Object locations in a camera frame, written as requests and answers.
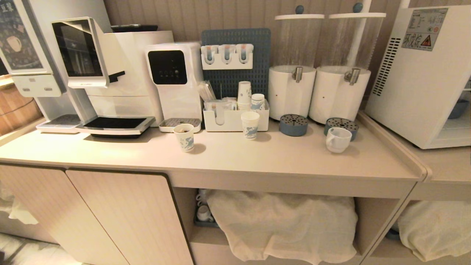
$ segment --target blue pegboard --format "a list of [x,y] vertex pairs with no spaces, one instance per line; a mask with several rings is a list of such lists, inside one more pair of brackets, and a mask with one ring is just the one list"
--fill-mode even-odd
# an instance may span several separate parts
[[253,44],[253,69],[204,70],[205,80],[211,82],[214,94],[237,97],[239,81],[252,83],[252,94],[261,93],[268,98],[268,70],[270,68],[270,38],[268,28],[205,30],[201,33],[202,45]]

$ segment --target wooden cabinet door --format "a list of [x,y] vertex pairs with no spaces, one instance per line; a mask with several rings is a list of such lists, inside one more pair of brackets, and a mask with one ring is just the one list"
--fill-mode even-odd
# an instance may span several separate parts
[[194,264],[166,176],[66,174],[129,264]]
[[0,181],[77,261],[129,265],[64,171],[0,165]]

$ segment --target coffee machine drip tray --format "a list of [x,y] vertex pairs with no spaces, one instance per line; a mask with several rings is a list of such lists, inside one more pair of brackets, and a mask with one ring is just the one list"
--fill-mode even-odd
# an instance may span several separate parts
[[96,119],[79,125],[77,130],[81,133],[90,133],[96,137],[107,138],[137,138],[155,121],[155,117],[97,117]]

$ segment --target floor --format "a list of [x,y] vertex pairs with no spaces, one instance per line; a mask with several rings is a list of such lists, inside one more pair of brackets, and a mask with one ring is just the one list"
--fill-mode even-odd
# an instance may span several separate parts
[[59,245],[1,233],[0,251],[5,252],[2,265],[82,265]]

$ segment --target white appliance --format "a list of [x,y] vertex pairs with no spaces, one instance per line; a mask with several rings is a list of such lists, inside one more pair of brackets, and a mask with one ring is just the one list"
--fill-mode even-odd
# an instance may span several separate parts
[[309,117],[320,124],[329,118],[355,120],[371,72],[368,70],[385,13],[330,15],[321,36]]
[[[0,58],[19,92],[34,97],[45,116],[38,129],[76,133],[75,126],[96,113],[84,90],[66,86],[51,21],[93,16],[101,27],[110,27],[103,0],[2,0],[1,6]],[[66,123],[53,122],[64,115]]]
[[324,15],[276,16],[279,26],[273,66],[268,72],[270,117],[308,116],[316,78],[314,61]]
[[77,127],[95,136],[139,136],[162,121],[146,70],[147,45],[172,42],[171,31],[103,33],[91,17],[52,23],[68,86],[85,89],[97,116]]
[[196,130],[201,128],[203,113],[197,89],[203,81],[200,48],[197,42],[165,43],[146,48],[147,69],[159,91],[164,119],[199,120]]
[[422,149],[471,145],[471,6],[400,9],[366,113]]

